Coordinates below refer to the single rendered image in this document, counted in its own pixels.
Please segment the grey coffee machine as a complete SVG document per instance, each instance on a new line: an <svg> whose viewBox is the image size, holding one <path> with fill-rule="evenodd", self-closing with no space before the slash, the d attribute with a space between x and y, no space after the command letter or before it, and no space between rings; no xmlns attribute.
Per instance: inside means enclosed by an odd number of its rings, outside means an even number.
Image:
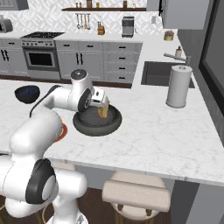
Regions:
<svg viewBox="0 0 224 224"><path fill-rule="evenodd" d="M134 17L124 17L122 19L122 37L132 38L134 36Z"/></svg>

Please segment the dark grey sink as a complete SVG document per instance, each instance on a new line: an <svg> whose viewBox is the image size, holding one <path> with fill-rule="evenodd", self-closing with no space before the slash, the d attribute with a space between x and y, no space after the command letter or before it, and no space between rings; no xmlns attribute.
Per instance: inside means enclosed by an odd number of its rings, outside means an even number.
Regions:
<svg viewBox="0 0 224 224"><path fill-rule="evenodd" d="M177 63L145 61L142 85L168 87L172 66Z"/></svg>

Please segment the tan hot dog bun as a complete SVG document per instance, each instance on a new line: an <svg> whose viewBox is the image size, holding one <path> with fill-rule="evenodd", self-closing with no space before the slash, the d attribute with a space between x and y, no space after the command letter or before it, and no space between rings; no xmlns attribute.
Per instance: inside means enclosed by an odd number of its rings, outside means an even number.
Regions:
<svg viewBox="0 0 224 224"><path fill-rule="evenodd" d="M98 116L106 118L108 116L109 107L98 108Z"/></svg>

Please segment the steel oven with hob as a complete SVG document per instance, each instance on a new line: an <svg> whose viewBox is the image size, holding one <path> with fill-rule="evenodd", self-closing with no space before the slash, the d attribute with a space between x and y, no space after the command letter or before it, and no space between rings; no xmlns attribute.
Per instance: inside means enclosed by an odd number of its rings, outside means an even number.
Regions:
<svg viewBox="0 0 224 224"><path fill-rule="evenodd" d="M33 79L60 80L60 68L54 39L62 32L35 31L21 38L28 74Z"/></svg>

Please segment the grey wall cupboard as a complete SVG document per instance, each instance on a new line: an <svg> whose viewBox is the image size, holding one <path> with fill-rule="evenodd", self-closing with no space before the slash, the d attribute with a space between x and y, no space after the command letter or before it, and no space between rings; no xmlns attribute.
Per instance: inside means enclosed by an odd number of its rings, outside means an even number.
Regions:
<svg viewBox="0 0 224 224"><path fill-rule="evenodd" d="M210 0L147 0L147 11L158 11L164 29L202 30Z"/></svg>

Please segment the rail with hanging tools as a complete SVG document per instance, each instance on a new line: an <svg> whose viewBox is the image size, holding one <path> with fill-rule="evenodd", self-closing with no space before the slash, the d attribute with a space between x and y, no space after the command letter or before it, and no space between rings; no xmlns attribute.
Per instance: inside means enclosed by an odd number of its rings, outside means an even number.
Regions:
<svg viewBox="0 0 224 224"><path fill-rule="evenodd" d="M76 13L77 28L82 30L90 30L90 14L89 13Z"/></svg>

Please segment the dark blue bowl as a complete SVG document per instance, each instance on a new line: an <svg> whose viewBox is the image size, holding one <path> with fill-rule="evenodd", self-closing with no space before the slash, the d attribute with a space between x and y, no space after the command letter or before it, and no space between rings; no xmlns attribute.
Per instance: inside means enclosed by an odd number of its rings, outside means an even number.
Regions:
<svg viewBox="0 0 224 224"><path fill-rule="evenodd" d="M17 88L14 94L20 102L31 104L39 98L40 90L38 86L27 85Z"/></svg>

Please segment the dark framed window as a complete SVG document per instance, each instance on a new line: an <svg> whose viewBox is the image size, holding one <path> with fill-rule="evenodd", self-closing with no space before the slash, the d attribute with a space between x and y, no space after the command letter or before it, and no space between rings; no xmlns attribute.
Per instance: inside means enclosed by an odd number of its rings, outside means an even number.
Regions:
<svg viewBox="0 0 224 224"><path fill-rule="evenodd" d="M224 116L224 0L213 0L199 70Z"/></svg>

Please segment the silver toaster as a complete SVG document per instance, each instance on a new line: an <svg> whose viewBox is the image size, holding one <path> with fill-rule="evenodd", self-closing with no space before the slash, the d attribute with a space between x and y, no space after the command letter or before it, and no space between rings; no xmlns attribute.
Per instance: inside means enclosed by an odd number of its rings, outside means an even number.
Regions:
<svg viewBox="0 0 224 224"><path fill-rule="evenodd" d="M4 18L3 15L0 15L0 33L7 33L12 31L12 22L8 18Z"/></svg>

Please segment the dark grey round plate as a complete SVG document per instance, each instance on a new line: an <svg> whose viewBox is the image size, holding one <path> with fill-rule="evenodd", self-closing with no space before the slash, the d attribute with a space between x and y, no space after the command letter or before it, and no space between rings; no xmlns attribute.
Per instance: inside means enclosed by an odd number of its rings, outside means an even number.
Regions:
<svg viewBox="0 0 224 224"><path fill-rule="evenodd" d="M84 112L76 112L73 126L82 134L90 137L102 137L116 131L122 123L122 114L114 106L108 105L108 116L101 118L97 107L88 107Z"/></svg>

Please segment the wooden knife block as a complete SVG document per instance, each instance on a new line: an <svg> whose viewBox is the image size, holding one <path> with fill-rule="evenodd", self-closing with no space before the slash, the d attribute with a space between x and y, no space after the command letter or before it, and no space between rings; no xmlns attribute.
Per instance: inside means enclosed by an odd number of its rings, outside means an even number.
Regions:
<svg viewBox="0 0 224 224"><path fill-rule="evenodd" d="M97 32L98 32L99 35L104 35L105 34L105 28L104 28L103 25L101 25L100 22L98 22Z"/></svg>

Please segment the silver tap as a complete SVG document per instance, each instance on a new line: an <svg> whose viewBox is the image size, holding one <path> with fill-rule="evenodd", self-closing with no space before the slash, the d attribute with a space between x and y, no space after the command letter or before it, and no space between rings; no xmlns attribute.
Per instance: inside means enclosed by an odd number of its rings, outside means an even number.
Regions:
<svg viewBox="0 0 224 224"><path fill-rule="evenodd" d="M184 61L185 64L189 67L190 66L190 62L191 62L191 56L186 56L186 58L181 58L181 57L178 57L178 56L174 56L174 55L171 55L171 54L168 54L168 53L164 53L164 56L165 57L168 57L168 58L172 58L172 59L175 59L175 60L181 60L181 61Z"/></svg>

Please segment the grey base cupboard run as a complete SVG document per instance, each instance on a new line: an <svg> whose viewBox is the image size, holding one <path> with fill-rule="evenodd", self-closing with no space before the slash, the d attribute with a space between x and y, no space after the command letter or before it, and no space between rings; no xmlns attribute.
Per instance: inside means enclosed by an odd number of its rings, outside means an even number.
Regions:
<svg viewBox="0 0 224 224"><path fill-rule="evenodd" d="M132 83L142 49L135 42L56 40L61 78L84 69L92 81Z"/></svg>
<svg viewBox="0 0 224 224"><path fill-rule="evenodd" d="M28 76L25 56L19 38L0 38L0 74Z"/></svg>

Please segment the grey range hood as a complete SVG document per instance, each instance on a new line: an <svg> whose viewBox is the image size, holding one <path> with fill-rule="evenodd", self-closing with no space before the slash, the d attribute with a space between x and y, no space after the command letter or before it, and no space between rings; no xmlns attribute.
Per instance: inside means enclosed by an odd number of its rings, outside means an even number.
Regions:
<svg viewBox="0 0 224 224"><path fill-rule="evenodd" d="M23 11L28 9L27 0L0 0L0 11Z"/></svg>

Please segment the wooden shelf with jars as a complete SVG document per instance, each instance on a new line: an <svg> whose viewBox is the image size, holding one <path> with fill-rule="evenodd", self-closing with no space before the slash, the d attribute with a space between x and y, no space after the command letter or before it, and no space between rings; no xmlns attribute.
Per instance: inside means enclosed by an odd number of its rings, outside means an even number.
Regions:
<svg viewBox="0 0 224 224"><path fill-rule="evenodd" d="M147 11L146 7L69 7L69 8L64 8L61 9L62 11Z"/></svg>

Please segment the tan basket with plant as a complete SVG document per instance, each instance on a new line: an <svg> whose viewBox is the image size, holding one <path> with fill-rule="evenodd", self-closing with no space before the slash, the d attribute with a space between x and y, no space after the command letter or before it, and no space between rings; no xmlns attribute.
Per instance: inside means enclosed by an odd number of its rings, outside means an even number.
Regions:
<svg viewBox="0 0 224 224"><path fill-rule="evenodd" d="M164 33L164 40L166 41L173 41L174 32L172 30L166 31Z"/></svg>

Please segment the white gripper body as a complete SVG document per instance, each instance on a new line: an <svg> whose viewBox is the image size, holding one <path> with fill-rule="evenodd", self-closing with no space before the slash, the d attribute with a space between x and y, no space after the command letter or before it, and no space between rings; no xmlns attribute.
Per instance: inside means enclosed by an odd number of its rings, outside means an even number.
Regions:
<svg viewBox="0 0 224 224"><path fill-rule="evenodd" d="M109 99L108 97L92 98L90 105L97 108L106 108L109 105Z"/></svg>

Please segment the orange round plate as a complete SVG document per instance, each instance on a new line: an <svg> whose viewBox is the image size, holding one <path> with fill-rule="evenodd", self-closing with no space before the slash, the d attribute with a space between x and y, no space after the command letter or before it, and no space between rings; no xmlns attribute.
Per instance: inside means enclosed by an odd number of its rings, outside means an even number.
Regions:
<svg viewBox="0 0 224 224"><path fill-rule="evenodd" d="M62 117L60 118L60 120L62 122L62 129L61 129L61 133L60 133L59 137L56 140L54 140L55 143L57 143L58 141L63 139L67 134L67 126L65 125Z"/></svg>

